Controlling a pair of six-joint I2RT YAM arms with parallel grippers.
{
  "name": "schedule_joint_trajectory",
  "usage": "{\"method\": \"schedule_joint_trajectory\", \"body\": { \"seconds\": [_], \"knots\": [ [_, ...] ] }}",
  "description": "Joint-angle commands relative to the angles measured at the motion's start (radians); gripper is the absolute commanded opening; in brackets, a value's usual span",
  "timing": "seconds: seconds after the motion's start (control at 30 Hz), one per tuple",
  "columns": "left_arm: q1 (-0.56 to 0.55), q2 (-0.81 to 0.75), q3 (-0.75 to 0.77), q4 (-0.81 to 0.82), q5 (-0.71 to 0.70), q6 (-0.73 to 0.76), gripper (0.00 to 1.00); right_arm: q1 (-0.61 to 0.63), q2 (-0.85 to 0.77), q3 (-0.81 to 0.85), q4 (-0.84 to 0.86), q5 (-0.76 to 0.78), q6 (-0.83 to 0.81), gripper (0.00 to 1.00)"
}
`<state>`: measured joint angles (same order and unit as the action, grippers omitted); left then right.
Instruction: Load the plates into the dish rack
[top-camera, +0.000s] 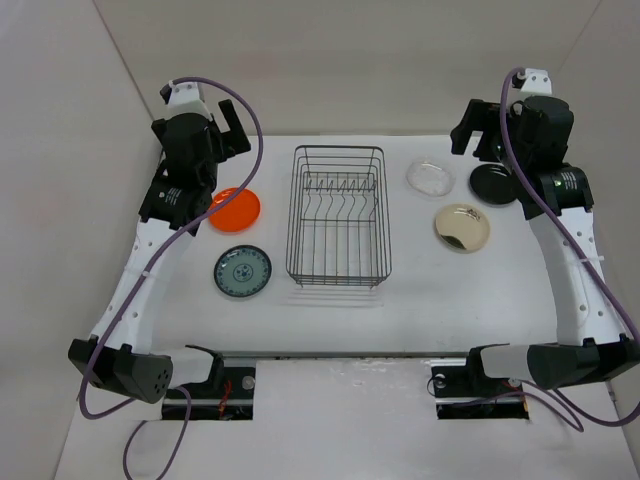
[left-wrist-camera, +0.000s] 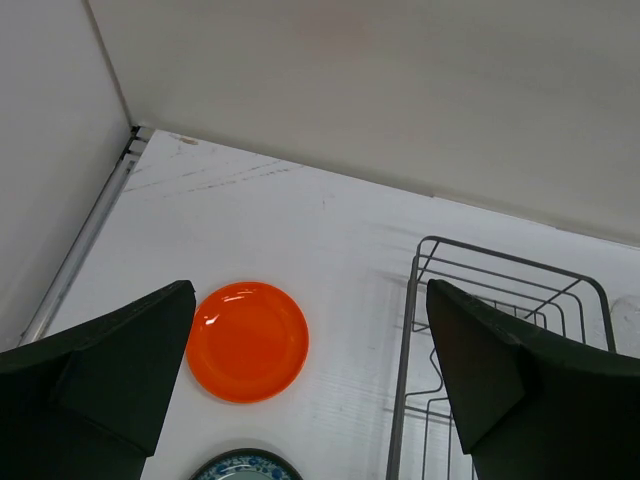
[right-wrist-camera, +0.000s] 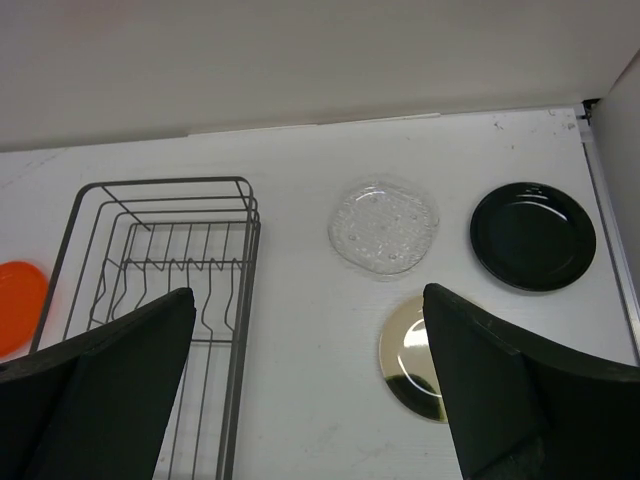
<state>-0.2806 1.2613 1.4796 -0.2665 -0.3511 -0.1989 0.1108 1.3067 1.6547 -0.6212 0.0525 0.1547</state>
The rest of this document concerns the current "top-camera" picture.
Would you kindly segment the clear glass plate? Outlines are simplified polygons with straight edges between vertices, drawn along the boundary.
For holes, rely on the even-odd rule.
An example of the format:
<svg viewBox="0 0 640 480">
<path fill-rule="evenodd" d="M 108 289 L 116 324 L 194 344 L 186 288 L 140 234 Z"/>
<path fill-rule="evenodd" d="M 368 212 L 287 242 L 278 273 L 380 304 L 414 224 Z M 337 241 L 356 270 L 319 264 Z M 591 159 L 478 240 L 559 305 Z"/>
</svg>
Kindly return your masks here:
<svg viewBox="0 0 640 480">
<path fill-rule="evenodd" d="M 456 182 L 454 172 L 445 163 L 426 157 L 414 160 L 405 177 L 411 188 L 430 198 L 448 195 Z"/>
</svg>

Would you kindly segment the black plate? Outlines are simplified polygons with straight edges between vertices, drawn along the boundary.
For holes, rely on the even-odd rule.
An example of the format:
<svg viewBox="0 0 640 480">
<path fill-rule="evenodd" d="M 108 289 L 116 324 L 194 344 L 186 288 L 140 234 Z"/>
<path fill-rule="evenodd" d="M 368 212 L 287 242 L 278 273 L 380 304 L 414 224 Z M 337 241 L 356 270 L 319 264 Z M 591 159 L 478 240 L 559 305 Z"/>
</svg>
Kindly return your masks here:
<svg viewBox="0 0 640 480">
<path fill-rule="evenodd" d="M 476 167 L 469 176 L 472 193 L 492 206 L 508 205 L 516 200 L 508 170 L 497 164 Z"/>
</svg>

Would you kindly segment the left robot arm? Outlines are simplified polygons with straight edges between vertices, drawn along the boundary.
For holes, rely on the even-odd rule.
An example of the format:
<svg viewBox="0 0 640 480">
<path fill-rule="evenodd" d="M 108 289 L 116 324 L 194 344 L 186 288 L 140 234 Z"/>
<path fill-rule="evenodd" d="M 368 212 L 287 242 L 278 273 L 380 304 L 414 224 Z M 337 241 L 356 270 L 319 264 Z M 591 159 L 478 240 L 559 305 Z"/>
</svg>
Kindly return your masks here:
<svg viewBox="0 0 640 480">
<path fill-rule="evenodd" d="M 194 345 L 172 352 L 152 350 L 163 297 L 212 203 L 218 167 L 251 149 L 233 103 L 223 100 L 218 106 L 226 131 L 201 100 L 169 101 L 166 117 L 151 125 L 163 155 L 139 210 L 131 254 L 90 337 L 73 340 L 68 350 L 69 360 L 83 375 L 83 411 L 88 409 L 90 387 L 121 395 L 127 403 L 150 404 L 188 385 L 204 397 L 223 387 L 220 354 Z"/>
</svg>

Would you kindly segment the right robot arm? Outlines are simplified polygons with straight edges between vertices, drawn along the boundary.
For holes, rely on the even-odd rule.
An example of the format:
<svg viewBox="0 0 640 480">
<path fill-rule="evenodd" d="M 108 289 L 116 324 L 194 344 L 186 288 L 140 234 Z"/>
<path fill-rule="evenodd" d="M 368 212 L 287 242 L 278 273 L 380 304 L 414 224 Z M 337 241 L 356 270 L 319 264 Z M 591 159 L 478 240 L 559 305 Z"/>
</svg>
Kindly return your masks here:
<svg viewBox="0 0 640 480">
<path fill-rule="evenodd" d="M 553 97 L 530 96 L 506 109 L 472 99 L 450 134 L 453 153 L 461 155 L 480 133 L 475 157 L 508 169 L 544 258 L 557 317 L 550 343 L 471 349 L 462 381 L 473 393 L 507 378 L 544 389 L 598 383 L 639 363 L 634 334 L 599 284 L 589 182 L 565 161 L 573 123 L 569 105 Z"/>
</svg>

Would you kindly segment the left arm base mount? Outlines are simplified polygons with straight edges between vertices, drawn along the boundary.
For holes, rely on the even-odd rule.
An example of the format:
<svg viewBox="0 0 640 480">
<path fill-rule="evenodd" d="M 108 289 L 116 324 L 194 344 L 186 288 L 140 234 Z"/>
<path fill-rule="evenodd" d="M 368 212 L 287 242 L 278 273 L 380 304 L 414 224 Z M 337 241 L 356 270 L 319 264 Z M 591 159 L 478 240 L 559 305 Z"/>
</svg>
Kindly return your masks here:
<svg viewBox="0 0 640 480">
<path fill-rule="evenodd" d="M 191 398 L 192 421 L 249 421 L 253 419 L 257 360 L 226 357 L 211 362 L 200 357 L 173 361 L 170 389 L 160 407 L 162 420 L 182 420 L 187 411 L 183 387 Z"/>
</svg>

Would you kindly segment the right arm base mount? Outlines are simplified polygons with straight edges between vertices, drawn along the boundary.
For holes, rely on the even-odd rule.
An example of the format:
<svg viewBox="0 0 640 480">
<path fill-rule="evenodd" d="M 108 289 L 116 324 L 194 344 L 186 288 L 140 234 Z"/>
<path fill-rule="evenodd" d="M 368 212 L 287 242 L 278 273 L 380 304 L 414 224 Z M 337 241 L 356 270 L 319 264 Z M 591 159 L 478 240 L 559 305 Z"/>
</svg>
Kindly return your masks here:
<svg viewBox="0 0 640 480">
<path fill-rule="evenodd" d="M 522 383 L 509 378 L 474 377 L 463 359 L 429 363 L 427 390 L 439 420 L 528 420 Z"/>
</svg>

